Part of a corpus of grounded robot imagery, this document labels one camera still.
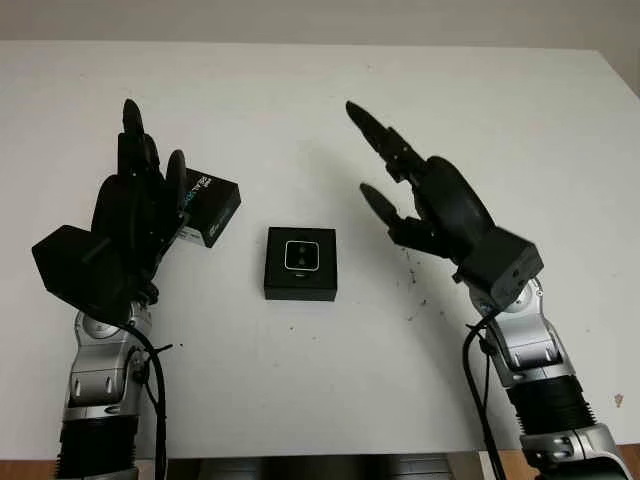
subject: robotic arm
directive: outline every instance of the robotic arm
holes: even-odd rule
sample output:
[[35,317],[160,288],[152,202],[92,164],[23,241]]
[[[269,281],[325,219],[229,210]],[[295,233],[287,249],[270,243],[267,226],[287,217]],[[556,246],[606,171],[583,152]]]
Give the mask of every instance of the robotic arm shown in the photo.
[[[155,143],[132,100],[124,104],[123,124],[118,170],[100,188],[91,231],[65,225],[32,249],[47,290],[79,310],[57,478],[137,478],[143,386],[157,415],[156,478],[164,479],[166,469],[164,379],[159,351],[147,340],[147,307],[158,300],[151,280],[162,256],[187,221],[186,167],[176,150],[166,177],[160,173]],[[157,400],[149,390],[149,362]]]
[[396,182],[411,185],[420,218],[398,216],[376,189],[362,184],[367,202],[394,243],[451,259],[483,320],[463,348],[465,373],[498,480],[505,479],[480,396],[468,366],[471,341],[485,329],[487,351],[520,420],[522,450],[545,479],[628,479],[609,429],[596,423],[560,338],[542,311],[535,245],[495,225],[458,170],[447,160],[423,160],[393,129],[347,102],[347,113],[385,161]]

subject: small black box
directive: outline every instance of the small black box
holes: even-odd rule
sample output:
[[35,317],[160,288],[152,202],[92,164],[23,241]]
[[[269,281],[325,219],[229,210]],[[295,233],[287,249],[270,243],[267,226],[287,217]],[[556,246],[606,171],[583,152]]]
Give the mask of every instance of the small black box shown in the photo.
[[211,248],[240,205],[238,184],[187,168],[186,197],[190,218],[179,235]]
[[333,301],[337,290],[335,230],[269,227],[264,270],[268,300]]

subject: black cable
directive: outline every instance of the black cable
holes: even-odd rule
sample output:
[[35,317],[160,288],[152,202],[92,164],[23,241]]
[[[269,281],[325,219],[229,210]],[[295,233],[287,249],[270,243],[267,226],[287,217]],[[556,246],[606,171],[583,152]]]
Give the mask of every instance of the black cable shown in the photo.
[[464,339],[464,344],[462,345],[462,366],[464,368],[464,374],[467,377],[469,389],[471,390],[471,396],[473,397],[473,401],[476,405],[476,410],[478,411],[478,416],[480,417],[480,423],[482,424],[482,433],[484,435],[484,441],[487,446],[489,458],[491,459],[493,473],[496,476],[496,480],[507,480],[507,476],[504,473],[504,468],[502,467],[498,449],[493,438],[493,433],[491,432],[491,427],[489,425],[489,421],[487,420],[486,412],[483,409],[480,394],[478,393],[478,388],[476,387],[476,383],[473,379],[473,374],[471,373],[471,367],[469,365],[469,348],[471,347],[471,343],[476,338],[476,336],[479,335],[480,330],[485,328],[487,324],[491,320],[493,320],[498,313],[499,312],[491,311],[471,328],[466,338]]
[[156,410],[155,479],[164,480],[167,468],[167,404],[165,397],[164,374],[162,372],[160,358],[158,357],[157,350],[140,330],[129,324],[119,325],[119,327],[138,339],[143,348],[149,354],[149,360],[153,365],[153,371],[156,376],[156,385],[158,388],[158,399],[152,400],[152,403],[154,401],[156,402],[154,403],[154,409]]
[[484,398],[482,399],[482,411],[487,414],[487,404],[489,403],[489,373],[491,372],[491,356],[485,353],[487,358],[484,367]]

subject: black base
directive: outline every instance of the black base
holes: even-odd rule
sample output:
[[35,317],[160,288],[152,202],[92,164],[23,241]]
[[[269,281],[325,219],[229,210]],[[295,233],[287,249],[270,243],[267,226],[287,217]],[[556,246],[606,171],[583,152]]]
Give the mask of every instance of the black base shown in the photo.
[[56,478],[83,478],[133,468],[137,430],[136,416],[64,422]]

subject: white tabletop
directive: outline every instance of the white tabletop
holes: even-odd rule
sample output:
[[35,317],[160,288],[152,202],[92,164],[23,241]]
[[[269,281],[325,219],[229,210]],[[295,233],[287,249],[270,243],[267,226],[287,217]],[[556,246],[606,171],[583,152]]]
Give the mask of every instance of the white tabletop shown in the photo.
[[[0,43],[0,458],[58,452],[75,312],[30,247],[89,226],[126,97],[163,161],[180,147],[242,195],[212,250],[178,241],[156,277],[151,339],[176,345],[162,354],[170,456],[482,445],[460,363],[477,314],[453,266],[394,246],[361,198],[367,181],[412,212],[346,99],[451,160],[499,225],[536,242],[587,399],[618,442],[640,441],[640,102],[599,54],[20,42]],[[335,303],[264,300],[269,226],[336,229]],[[491,388],[499,444],[516,446],[495,373]]]

